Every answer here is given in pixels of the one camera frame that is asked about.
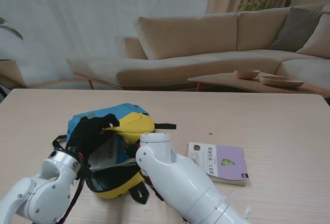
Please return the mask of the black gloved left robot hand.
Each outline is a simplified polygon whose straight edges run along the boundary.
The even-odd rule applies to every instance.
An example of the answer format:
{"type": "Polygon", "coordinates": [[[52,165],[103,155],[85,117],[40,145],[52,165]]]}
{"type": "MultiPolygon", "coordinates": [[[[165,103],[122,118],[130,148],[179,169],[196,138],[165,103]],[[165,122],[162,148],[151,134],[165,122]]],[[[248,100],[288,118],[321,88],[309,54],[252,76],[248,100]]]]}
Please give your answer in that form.
{"type": "Polygon", "coordinates": [[[113,114],[91,119],[82,117],[72,131],[65,148],[74,154],[81,153],[87,160],[90,154],[114,136],[114,131],[104,131],[111,125],[113,127],[120,125],[119,120],[113,114]]]}

